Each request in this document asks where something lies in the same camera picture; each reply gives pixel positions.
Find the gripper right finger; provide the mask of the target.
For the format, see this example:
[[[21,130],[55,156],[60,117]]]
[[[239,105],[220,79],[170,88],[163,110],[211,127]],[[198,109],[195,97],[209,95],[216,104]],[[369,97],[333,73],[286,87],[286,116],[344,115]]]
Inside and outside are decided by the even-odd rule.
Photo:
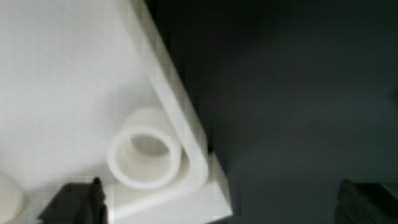
[[[398,183],[341,181],[333,224],[398,224]]]

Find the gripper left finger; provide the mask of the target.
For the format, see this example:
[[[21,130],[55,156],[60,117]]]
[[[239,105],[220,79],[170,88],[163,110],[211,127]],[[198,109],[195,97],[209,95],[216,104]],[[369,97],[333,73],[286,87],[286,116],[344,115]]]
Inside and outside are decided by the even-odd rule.
[[[37,219],[42,224],[108,224],[99,179],[62,186]]]

